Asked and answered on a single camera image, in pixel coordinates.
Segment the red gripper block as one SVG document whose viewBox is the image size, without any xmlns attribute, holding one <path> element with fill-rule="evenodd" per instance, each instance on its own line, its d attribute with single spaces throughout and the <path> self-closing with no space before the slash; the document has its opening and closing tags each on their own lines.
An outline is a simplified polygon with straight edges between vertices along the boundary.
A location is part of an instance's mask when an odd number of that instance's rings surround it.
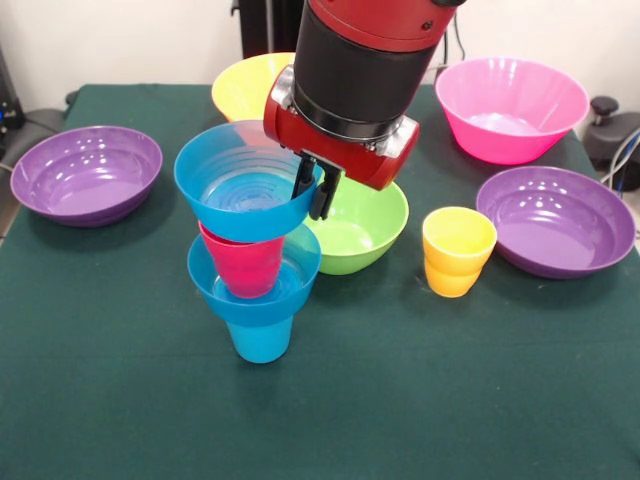
<svg viewBox="0 0 640 480">
<path fill-rule="evenodd" d="M 300 155 L 292 197 L 316 188 L 317 159 L 338 167 L 326 167 L 309 210 L 312 220 L 326 220 L 342 171 L 375 190 L 386 188 L 416 145 L 420 125 L 403 116 L 398 127 L 376 142 L 349 141 L 331 136 L 310 123 L 293 104 L 294 68 L 287 65 L 279 73 L 267 97 L 263 129 L 267 137 Z"/>
</svg>

